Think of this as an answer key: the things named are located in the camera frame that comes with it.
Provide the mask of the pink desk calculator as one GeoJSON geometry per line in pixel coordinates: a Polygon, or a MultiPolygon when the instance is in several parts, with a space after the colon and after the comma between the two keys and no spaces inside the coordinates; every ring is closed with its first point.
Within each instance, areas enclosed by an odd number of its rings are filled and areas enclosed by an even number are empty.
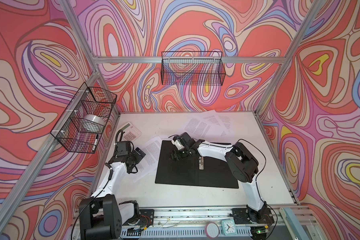
{"type": "Polygon", "coordinates": [[[125,123],[118,131],[116,142],[118,141],[130,141],[133,142],[142,135],[142,132],[138,130],[132,123],[125,123]]]}

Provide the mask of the metal folder clip mechanism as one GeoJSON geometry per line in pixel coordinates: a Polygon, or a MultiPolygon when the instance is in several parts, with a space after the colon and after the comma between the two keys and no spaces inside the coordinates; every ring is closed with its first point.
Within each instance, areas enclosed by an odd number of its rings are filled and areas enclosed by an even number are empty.
{"type": "Polygon", "coordinates": [[[199,170],[204,170],[204,157],[199,157],[199,170]]]}

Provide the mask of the white tape roll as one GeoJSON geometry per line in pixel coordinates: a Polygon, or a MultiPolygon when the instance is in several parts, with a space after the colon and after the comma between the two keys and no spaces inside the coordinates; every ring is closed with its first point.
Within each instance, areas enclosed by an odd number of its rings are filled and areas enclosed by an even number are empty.
{"type": "Polygon", "coordinates": [[[106,123],[103,118],[93,115],[93,114],[88,114],[88,115],[84,116],[84,118],[82,120],[83,126],[95,126],[95,125],[104,126],[105,124],[106,123]]]}

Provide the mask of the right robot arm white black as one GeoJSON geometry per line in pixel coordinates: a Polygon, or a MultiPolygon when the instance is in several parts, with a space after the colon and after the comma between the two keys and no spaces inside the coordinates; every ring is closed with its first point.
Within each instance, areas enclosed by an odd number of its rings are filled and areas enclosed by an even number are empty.
{"type": "Polygon", "coordinates": [[[232,175],[242,183],[247,197],[247,219],[259,223],[267,210],[267,203],[261,197],[257,177],[261,173],[259,162],[248,148],[237,141],[235,144],[210,143],[205,140],[194,140],[188,133],[170,136],[171,143],[176,147],[171,152],[175,162],[188,157],[214,158],[226,162],[232,175]]]}

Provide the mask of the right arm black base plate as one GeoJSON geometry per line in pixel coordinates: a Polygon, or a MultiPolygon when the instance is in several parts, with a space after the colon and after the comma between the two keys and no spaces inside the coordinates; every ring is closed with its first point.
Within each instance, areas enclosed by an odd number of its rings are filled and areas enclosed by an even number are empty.
{"type": "Polygon", "coordinates": [[[233,208],[229,216],[234,219],[236,225],[253,224],[270,226],[275,223],[270,208],[266,208],[261,217],[256,212],[247,210],[247,208],[233,208]]]}

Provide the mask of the small teal alarm clock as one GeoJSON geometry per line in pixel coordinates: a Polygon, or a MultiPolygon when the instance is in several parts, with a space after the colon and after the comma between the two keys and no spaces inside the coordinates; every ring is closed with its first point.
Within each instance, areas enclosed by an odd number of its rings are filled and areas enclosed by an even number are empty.
{"type": "Polygon", "coordinates": [[[237,234],[236,224],[233,219],[222,220],[222,230],[225,236],[237,234]]]}

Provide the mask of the red folder black inside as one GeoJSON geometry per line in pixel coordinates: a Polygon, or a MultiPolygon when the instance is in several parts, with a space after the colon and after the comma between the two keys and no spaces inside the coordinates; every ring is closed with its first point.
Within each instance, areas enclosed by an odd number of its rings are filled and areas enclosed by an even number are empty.
{"type": "Polygon", "coordinates": [[[204,168],[199,166],[199,157],[173,161],[171,152],[176,147],[171,141],[162,141],[160,158],[155,178],[156,184],[238,189],[239,182],[232,175],[228,164],[214,158],[204,158],[204,168]]]}

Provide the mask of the printed paper sheet far stack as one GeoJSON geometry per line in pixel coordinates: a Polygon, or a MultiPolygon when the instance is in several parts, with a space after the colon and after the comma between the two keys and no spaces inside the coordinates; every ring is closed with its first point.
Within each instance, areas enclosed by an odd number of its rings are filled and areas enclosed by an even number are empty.
{"type": "Polygon", "coordinates": [[[184,131],[196,139],[226,137],[231,133],[231,118],[215,110],[195,113],[184,124],[184,131]]]}

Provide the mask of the light blue bar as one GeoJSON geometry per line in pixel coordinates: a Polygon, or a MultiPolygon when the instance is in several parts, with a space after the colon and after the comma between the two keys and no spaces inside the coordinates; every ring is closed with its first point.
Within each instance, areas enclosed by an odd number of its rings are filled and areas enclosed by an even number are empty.
{"type": "Polygon", "coordinates": [[[279,211],[293,240],[310,239],[291,208],[280,208],[279,211]]]}

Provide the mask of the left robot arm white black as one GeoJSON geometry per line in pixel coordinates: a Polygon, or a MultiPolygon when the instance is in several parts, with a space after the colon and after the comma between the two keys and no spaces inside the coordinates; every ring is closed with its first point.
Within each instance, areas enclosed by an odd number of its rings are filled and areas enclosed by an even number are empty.
{"type": "Polygon", "coordinates": [[[117,192],[127,174],[136,174],[137,164],[145,157],[130,141],[115,143],[115,150],[100,186],[79,206],[80,237],[82,240],[114,240],[121,236],[124,224],[140,222],[141,212],[136,200],[118,203],[117,192]]]}

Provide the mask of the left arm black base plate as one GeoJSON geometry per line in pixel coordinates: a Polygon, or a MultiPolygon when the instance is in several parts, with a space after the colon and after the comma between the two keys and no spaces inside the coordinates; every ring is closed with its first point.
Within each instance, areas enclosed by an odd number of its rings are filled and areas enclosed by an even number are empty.
{"type": "Polygon", "coordinates": [[[154,209],[143,209],[140,210],[140,217],[138,219],[132,218],[132,220],[127,221],[126,225],[149,227],[154,223],[154,216],[154,209]]]}

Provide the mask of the round pink white disc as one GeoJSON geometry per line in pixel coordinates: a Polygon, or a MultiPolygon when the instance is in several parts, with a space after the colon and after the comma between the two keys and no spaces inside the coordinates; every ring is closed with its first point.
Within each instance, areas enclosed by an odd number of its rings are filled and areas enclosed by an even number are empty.
{"type": "Polygon", "coordinates": [[[215,239],[220,235],[220,229],[215,223],[208,223],[205,226],[205,234],[209,239],[215,239]]]}

